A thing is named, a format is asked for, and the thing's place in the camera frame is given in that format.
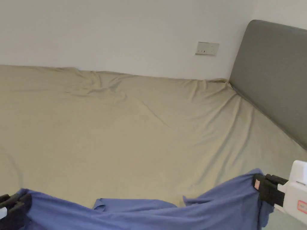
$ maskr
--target bed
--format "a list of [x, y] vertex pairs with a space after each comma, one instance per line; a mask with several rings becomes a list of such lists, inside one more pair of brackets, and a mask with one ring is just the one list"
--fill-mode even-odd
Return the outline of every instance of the bed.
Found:
[[[98, 197], [181, 206], [182, 195], [254, 168], [288, 178], [294, 160], [307, 161], [304, 142], [241, 90], [238, 69], [249, 63], [239, 60], [254, 55], [244, 39], [230, 83], [0, 66], [0, 194], [26, 187], [87, 207]], [[276, 211], [267, 229], [294, 226], [303, 228]]]

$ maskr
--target gray headboard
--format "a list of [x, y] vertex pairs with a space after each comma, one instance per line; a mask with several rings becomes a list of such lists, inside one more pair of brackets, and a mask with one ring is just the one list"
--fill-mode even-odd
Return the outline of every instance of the gray headboard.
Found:
[[307, 149], [307, 30], [251, 21], [230, 84]]

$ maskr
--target fitted sheet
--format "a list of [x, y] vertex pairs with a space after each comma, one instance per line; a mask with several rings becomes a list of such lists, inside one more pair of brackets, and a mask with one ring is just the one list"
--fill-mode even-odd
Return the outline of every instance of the fitted sheet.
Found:
[[[21, 187], [183, 205], [251, 169], [288, 178], [307, 152], [225, 80], [0, 66], [0, 194]], [[275, 211], [268, 229], [303, 226]]]

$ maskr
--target blue fabric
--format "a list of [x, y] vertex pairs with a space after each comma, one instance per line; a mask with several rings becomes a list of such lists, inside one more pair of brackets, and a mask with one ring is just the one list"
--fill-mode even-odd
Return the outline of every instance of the blue fabric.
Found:
[[252, 187], [255, 169], [229, 180], [195, 199], [184, 197], [178, 208], [160, 200], [98, 199], [93, 209], [40, 192], [30, 193], [33, 204], [26, 230], [259, 230], [273, 207], [258, 199]]

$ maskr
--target wall outlet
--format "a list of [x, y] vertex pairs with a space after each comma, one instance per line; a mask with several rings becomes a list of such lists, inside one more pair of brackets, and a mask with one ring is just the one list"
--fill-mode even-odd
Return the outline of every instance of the wall outlet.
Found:
[[198, 42], [195, 54], [216, 55], [218, 49], [219, 49], [218, 43]]

